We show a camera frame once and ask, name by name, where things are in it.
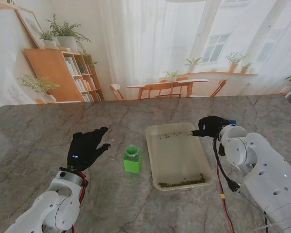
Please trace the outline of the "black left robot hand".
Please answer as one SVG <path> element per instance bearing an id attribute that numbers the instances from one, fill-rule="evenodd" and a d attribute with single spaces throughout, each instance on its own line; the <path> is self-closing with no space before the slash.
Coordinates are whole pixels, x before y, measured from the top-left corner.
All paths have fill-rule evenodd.
<path id="1" fill-rule="evenodd" d="M 68 151 L 67 168 L 80 172 L 89 168 L 111 146 L 105 143 L 98 148 L 107 131 L 107 127 L 101 127 L 92 132 L 74 133 Z"/>

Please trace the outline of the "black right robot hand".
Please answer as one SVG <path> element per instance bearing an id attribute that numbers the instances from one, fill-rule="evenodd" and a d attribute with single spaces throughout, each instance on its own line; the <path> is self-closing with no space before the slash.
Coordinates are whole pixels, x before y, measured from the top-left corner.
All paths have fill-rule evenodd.
<path id="1" fill-rule="evenodd" d="M 198 130 L 191 131 L 190 135 L 215 138 L 221 129 L 229 124 L 231 123 L 227 119 L 218 116 L 207 116 L 199 120 Z"/>

